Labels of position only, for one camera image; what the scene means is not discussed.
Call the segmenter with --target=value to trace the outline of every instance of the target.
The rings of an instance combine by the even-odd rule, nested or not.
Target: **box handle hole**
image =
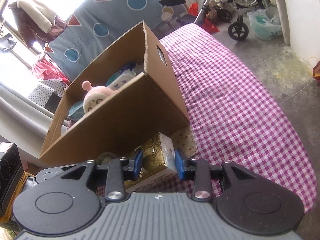
[[[165,66],[167,66],[167,63],[166,63],[165,58],[164,58],[164,54],[163,54],[162,50],[159,48],[158,45],[157,45],[157,49],[158,49],[158,54],[159,54],[160,59],[165,64]]]

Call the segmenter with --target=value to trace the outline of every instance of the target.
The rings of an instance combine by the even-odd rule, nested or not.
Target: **tissue box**
[[[143,166],[137,181],[125,181],[128,192],[145,191],[177,174],[171,138],[157,133],[141,146]]]

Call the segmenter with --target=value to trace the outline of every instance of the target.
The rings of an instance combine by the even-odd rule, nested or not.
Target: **yellow rope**
[[[26,182],[28,176],[32,176],[34,177],[33,175],[27,173],[27,172],[24,172],[23,175],[21,176],[17,186],[16,186],[16,189],[14,190],[13,194],[12,194],[12,197],[10,199],[10,202],[9,202],[9,205],[7,207],[7,210],[5,211],[5,214],[0,217],[0,223],[6,223],[10,220],[10,218],[12,217],[12,206],[13,206],[13,202],[14,200],[16,199],[16,197],[20,194],[20,192],[22,191],[23,189],[23,186],[24,186],[24,183]]]

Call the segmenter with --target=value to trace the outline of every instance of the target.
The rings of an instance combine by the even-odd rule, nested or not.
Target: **wrapped package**
[[[191,158],[197,153],[197,145],[190,126],[173,133],[171,139],[173,147],[180,148],[186,157]]]
[[[141,146],[143,166],[137,181],[125,181],[128,192],[146,191],[177,174],[171,138],[157,133]]]

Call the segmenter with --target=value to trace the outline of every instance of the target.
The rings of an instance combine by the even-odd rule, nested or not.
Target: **table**
[[[305,212],[316,200],[316,176],[289,120],[250,70],[195,24],[161,39],[185,100],[199,158],[231,160],[297,194]],[[178,178],[161,192],[191,191]],[[213,194],[221,193],[212,181]]]

